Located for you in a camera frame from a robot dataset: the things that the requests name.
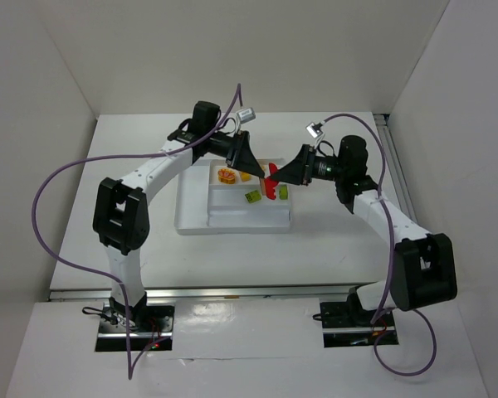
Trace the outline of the yellow long lego brick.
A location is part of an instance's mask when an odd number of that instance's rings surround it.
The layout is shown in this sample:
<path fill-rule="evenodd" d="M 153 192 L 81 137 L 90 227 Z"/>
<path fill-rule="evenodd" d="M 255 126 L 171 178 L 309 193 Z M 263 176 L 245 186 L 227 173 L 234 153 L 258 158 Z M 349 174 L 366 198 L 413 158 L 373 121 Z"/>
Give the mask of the yellow long lego brick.
<path fill-rule="evenodd" d="M 244 172 L 243 172 L 243 173 L 241 174 L 241 180 L 242 180 L 243 182 L 248 182 L 248 181 L 250 181 L 250 180 L 251 180 L 251 174 L 248 174 L 248 173 L 244 173 Z"/>

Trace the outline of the small green lego brick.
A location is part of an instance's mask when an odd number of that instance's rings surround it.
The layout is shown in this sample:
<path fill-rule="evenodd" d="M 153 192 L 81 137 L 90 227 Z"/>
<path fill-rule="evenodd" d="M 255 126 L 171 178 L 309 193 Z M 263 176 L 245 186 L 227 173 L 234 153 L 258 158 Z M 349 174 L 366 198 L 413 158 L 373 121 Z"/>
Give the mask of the small green lego brick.
<path fill-rule="evenodd" d="M 289 191 L 286 185 L 279 186 L 279 198 L 283 201 L 289 199 Z"/>

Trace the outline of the red lego piece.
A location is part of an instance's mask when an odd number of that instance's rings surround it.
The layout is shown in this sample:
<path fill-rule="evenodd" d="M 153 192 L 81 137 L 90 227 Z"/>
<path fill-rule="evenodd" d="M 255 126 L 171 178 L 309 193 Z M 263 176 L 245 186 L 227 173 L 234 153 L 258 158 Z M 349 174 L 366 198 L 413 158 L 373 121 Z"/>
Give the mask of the red lego piece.
<path fill-rule="evenodd" d="M 278 167 L 274 163 L 268 163 L 269 176 L 264 180 L 265 194 L 266 197 L 270 200 L 276 199 L 276 187 L 279 182 L 275 181 L 272 176 L 275 172 L 277 172 Z"/>

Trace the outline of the round orange lego piece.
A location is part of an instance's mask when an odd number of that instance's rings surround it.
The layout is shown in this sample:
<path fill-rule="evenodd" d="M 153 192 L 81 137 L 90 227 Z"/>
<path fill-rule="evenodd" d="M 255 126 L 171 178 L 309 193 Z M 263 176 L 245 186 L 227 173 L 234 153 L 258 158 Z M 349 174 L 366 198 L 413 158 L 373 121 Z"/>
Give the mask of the round orange lego piece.
<path fill-rule="evenodd" d="M 233 185 L 237 183 L 237 175 L 229 168 L 220 168 L 217 170 L 217 180 L 222 184 Z"/>

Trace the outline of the green yellow lego stack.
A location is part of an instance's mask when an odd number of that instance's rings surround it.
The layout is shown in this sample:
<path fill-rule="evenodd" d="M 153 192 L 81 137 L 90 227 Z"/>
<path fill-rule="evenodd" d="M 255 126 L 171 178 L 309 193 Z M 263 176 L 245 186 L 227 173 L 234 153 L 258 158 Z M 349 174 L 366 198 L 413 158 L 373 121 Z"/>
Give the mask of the green yellow lego stack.
<path fill-rule="evenodd" d="M 244 197 L 248 203 L 253 204 L 261 200 L 261 193 L 258 190 L 253 190 L 247 192 Z"/>

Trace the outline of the tan lego plate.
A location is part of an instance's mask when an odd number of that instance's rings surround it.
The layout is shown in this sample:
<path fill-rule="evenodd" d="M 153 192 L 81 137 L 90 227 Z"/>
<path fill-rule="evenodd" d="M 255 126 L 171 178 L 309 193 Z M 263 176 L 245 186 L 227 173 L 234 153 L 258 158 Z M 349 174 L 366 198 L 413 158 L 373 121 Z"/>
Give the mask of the tan lego plate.
<path fill-rule="evenodd" d="M 259 178 L 259 186 L 261 189 L 262 196 L 266 197 L 266 179 L 265 178 Z"/>

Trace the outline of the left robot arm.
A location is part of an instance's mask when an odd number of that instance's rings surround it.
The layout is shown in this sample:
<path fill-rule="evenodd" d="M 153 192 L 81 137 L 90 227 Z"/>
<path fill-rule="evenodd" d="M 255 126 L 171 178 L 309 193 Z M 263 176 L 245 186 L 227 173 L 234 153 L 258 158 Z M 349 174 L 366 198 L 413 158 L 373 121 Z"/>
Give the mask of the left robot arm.
<path fill-rule="evenodd" d="M 105 247 L 116 280 L 111 309 L 139 325 L 147 316 L 147 294 L 141 279 L 140 248 L 150 231 L 149 204 L 177 175 L 210 153 L 230 168 L 264 177 L 250 147 L 250 134 L 221 130 L 217 104 L 199 101 L 165 141 L 159 154 L 120 179 L 105 178 L 98 187 L 93 229 Z"/>

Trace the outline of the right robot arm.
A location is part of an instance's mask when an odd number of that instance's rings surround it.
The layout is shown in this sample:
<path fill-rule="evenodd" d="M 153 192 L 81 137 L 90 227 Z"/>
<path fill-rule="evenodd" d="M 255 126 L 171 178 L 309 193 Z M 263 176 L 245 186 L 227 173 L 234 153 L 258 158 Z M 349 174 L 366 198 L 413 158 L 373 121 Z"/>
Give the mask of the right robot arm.
<path fill-rule="evenodd" d="M 332 181 L 339 202 L 388 244 L 385 280 L 352 293 L 373 322 L 394 308 L 411 311 L 453 300 L 458 287 L 452 241 L 444 233 L 433 234 L 419 226 L 391 203 L 369 176 L 368 157 L 365 140 L 355 135 L 344 137 L 333 156 L 319 156 L 305 144 L 268 179 L 296 186 L 315 179 Z"/>

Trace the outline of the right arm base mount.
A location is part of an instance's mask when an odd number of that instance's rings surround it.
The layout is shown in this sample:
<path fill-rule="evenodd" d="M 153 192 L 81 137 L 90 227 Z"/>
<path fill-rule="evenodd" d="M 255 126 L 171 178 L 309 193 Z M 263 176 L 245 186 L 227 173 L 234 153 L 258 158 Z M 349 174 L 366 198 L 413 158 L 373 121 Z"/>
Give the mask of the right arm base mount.
<path fill-rule="evenodd" d="M 321 302 L 319 312 L 312 319 L 322 327 L 325 348 L 373 346 L 379 337 L 380 345 L 398 345 L 393 315 L 383 315 L 372 325 L 373 313 L 356 311 L 351 303 Z"/>

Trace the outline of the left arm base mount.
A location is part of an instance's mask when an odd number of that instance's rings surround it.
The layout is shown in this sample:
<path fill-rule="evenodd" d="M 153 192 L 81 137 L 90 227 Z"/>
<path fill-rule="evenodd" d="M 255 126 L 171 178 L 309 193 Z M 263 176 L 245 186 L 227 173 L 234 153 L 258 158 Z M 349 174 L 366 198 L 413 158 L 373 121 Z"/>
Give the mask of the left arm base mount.
<path fill-rule="evenodd" d="M 126 319 L 108 305 L 101 308 L 85 306 L 81 309 L 84 315 L 97 317 L 96 352 L 125 352 Z M 150 345 L 150 351 L 171 351 L 173 348 L 173 324 L 175 306 L 173 303 L 154 304 L 146 309 L 145 316 L 129 326 L 130 348 L 132 352 L 140 352 Z"/>

